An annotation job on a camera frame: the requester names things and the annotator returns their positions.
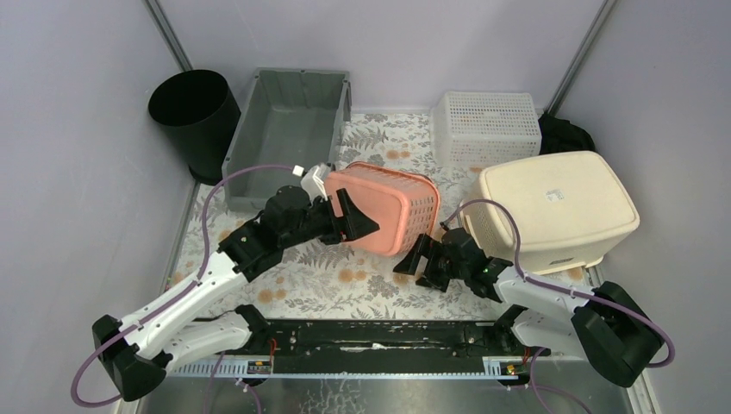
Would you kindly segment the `pink perforated plastic basket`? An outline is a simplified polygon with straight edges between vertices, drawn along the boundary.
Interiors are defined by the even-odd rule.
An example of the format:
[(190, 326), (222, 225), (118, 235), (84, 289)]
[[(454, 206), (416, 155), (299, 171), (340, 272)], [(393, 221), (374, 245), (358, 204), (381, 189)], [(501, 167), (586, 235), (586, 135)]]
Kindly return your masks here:
[(379, 225), (378, 231), (348, 243), (355, 249), (383, 256), (405, 253), (437, 223), (440, 193), (420, 174), (355, 161), (330, 173), (324, 186), (331, 196), (347, 190), (355, 206)]

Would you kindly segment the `grey plastic storage bin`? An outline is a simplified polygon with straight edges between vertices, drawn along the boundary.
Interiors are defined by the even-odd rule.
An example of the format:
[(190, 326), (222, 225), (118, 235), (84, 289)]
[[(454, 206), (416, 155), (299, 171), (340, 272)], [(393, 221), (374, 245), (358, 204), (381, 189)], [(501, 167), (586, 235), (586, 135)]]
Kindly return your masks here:
[(222, 164), (227, 207), (257, 211), (280, 187), (298, 184), (276, 165), (334, 163), (351, 108), (348, 71), (256, 69)]

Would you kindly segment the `white perforated plastic basket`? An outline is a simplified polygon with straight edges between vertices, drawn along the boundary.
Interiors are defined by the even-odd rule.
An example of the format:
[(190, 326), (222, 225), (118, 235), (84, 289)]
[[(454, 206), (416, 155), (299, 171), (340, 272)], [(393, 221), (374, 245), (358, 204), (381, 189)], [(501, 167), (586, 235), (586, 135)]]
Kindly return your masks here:
[(430, 110), (440, 166), (486, 167), (537, 156), (541, 131), (528, 93), (448, 91)]

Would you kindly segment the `cream plastic laundry basket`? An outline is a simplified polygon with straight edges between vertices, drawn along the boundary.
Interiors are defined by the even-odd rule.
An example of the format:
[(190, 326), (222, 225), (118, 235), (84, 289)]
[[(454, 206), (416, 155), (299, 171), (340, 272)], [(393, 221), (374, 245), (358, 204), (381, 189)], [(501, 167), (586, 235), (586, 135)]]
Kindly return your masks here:
[(591, 151), (485, 168), (462, 204), (461, 222), (486, 255), (538, 274), (593, 267), (640, 224), (622, 182)]

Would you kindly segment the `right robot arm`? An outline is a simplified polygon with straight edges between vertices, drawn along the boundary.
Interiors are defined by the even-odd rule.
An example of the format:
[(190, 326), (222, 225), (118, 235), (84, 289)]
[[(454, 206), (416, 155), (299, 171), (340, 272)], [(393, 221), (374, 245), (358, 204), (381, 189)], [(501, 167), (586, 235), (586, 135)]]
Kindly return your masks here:
[(461, 280), (476, 296), (509, 307), (494, 333), (503, 354), (547, 348), (588, 361), (609, 382), (629, 387), (665, 345), (621, 286), (573, 287), (520, 273), (512, 262), (486, 255), (464, 229), (451, 229), (439, 241), (419, 235), (393, 271), (414, 275), (421, 263), (418, 285), (443, 292)]

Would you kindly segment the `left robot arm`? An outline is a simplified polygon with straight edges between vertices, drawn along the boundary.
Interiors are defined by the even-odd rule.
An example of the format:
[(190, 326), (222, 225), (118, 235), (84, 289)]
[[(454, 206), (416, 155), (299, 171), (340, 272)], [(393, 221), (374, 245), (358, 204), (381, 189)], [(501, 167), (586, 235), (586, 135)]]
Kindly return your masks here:
[(97, 319), (92, 326), (97, 358), (129, 402), (205, 356), (265, 351), (270, 324), (255, 306), (239, 305), (203, 323), (196, 320), (199, 313), (281, 263), (288, 248), (314, 239), (325, 245), (353, 242), (378, 229), (345, 189), (333, 198), (310, 198), (298, 186), (284, 186), (255, 218), (221, 241), (197, 273), (121, 319)]

